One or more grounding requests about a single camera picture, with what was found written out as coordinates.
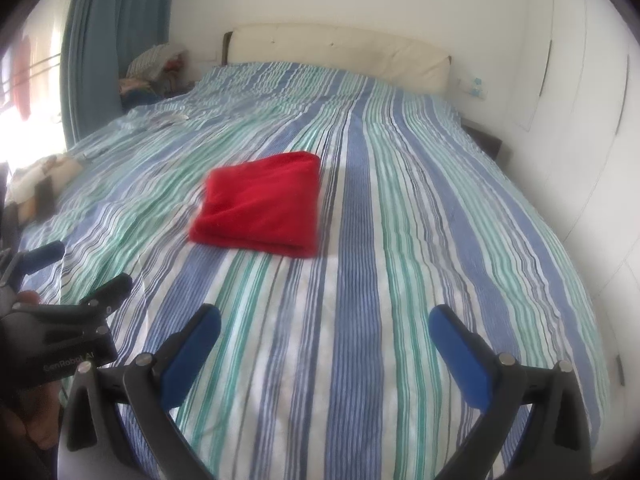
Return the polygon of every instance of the human hand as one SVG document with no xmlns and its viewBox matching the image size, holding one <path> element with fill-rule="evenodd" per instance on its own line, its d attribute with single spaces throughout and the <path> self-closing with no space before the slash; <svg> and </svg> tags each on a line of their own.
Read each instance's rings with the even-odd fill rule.
<svg viewBox="0 0 640 480">
<path fill-rule="evenodd" d="M 16 301 L 37 304 L 40 297 L 37 292 L 25 290 L 19 292 Z M 49 449 L 58 442 L 58 417 L 60 416 L 60 381 L 42 384 L 20 392 L 20 399 L 26 407 L 24 418 L 0 406 L 0 415 L 13 436 L 28 436 L 40 449 Z"/>
</svg>

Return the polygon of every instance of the blue gripper pad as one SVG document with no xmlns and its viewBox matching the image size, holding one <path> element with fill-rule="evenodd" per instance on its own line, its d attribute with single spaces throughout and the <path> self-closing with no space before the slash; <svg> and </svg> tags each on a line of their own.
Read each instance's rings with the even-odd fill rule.
<svg viewBox="0 0 640 480">
<path fill-rule="evenodd" d="M 193 381 L 220 335 L 222 326 L 220 311 L 208 304 L 201 306 L 200 309 L 205 309 L 204 314 L 197 325 L 191 329 L 160 378 L 160 405 L 166 412 L 184 402 Z"/>
<path fill-rule="evenodd" d="M 20 273 L 33 274 L 61 260 L 64 255 L 65 245 L 60 241 L 52 242 L 38 247 L 33 251 L 25 252 L 20 261 Z"/>
<path fill-rule="evenodd" d="M 429 314 L 429 334 L 447 368 L 462 392 L 466 403 L 485 412 L 491 403 L 492 377 L 468 345 L 470 332 L 448 306 L 439 305 Z"/>
</svg>

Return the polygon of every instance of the white wardrobe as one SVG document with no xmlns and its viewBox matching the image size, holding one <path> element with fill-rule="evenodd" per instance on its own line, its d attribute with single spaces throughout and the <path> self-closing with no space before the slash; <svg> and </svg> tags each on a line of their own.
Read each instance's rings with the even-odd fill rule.
<svg viewBox="0 0 640 480">
<path fill-rule="evenodd" d="M 499 161 L 593 300 L 612 383 L 594 454 L 606 466 L 640 433 L 640 46 L 609 0 L 529 0 L 504 131 Z"/>
</svg>

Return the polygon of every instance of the wall outlet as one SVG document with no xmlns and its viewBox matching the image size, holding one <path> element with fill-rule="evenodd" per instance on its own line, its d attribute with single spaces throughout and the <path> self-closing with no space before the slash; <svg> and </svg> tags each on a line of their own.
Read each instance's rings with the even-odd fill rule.
<svg viewBox="0 0 640 480">
<path fill-rule="evenodd" d="M 459 78 L 458 88 L 460 88 L 464 93 L 477 97 L 478 99 L 486 99 L 487 91 L 482 86 L 482 79 L 479 77 L 475 77 L 473 79 Z"/>
</svg>

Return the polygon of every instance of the blue curtain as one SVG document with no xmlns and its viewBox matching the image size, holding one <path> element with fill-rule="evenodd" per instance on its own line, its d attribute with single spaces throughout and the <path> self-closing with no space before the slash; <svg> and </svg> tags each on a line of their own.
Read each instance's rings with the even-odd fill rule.
<svg viewBox="0 0 640 480">
<path fill-rule="evenodd" d="M 66 145 L 122 115 L 118 79 L 168 40 L 171 0 L 71 0 L 60 60 Z"/>
</svg>

